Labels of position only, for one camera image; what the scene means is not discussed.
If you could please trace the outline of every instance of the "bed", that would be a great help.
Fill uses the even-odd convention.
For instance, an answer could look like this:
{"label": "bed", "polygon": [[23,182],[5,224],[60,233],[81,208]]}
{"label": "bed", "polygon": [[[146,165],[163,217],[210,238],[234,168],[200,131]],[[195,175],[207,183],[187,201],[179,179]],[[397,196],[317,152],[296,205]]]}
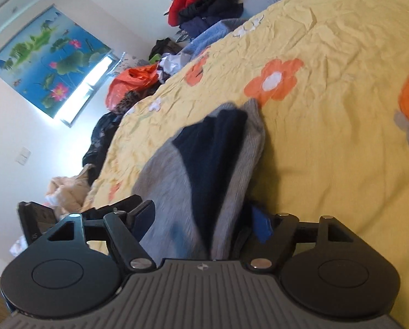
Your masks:
{"label": "bed", "polygon": [[398,270],[409,328],[409,0],[282,0],[214,43],[124,117],[84,208],[130,195],[175,132],[256,98],[264,152],[249,197],[272,213],[337,217]]}

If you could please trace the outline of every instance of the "wall socket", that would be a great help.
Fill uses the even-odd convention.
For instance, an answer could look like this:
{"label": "wall socket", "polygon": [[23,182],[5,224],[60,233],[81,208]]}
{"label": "wall socket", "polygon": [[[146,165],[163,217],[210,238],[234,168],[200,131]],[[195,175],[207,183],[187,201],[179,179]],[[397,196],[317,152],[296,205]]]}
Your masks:
{"label": "wall socket", "polygon": [[15,159],[15,161],[17,163],[20,163],[22,166],[24,166],[27,160],[29,159],[29,156],[30,156],[30,150],[28,150],[26,147],[23,147],[20,153],[18,154],[17,158]]}

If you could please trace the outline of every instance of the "light blue fabric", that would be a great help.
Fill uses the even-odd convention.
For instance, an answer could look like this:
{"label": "light blue fabric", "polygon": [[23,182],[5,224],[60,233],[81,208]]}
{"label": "light blue fabric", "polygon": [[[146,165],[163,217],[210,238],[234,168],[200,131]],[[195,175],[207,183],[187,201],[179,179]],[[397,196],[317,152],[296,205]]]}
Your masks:
{"label": "light blue fabric", "polygon": [[244,18],[223,19],[195,38],[190,44],[183,48],[181,53],[189,54],[192,56],[191,59],[194,59],[206,47],[227,36],[246,21],[247,19]]}

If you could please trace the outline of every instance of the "orange plastic bag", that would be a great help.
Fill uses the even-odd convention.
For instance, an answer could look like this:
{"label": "orange plastic bag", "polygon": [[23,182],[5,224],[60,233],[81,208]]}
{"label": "orange plastic bag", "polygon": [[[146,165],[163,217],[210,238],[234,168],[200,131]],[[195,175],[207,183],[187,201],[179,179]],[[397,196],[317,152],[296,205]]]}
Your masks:
{"label": "orange plastic bag", "polygon": [[124,70],[110,84],[105,106],[110,111],[124,98],[130,90],[141,92],[154,85],[159,79],[157,76],[158,63],[144,67]]}

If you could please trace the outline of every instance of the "white flower center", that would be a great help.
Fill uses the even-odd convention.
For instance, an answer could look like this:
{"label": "white flower center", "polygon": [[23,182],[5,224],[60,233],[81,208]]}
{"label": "white flower center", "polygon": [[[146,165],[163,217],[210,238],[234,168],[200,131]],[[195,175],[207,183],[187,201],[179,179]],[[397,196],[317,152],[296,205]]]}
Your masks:
{"label": "white flower center", "polygon": [[278,84],[282,80],[282,73],[274,72],[272,75],[269,75],[265,78],[264,82],[262,83],[262,89],[265,92],[269,92],[278,86]]}

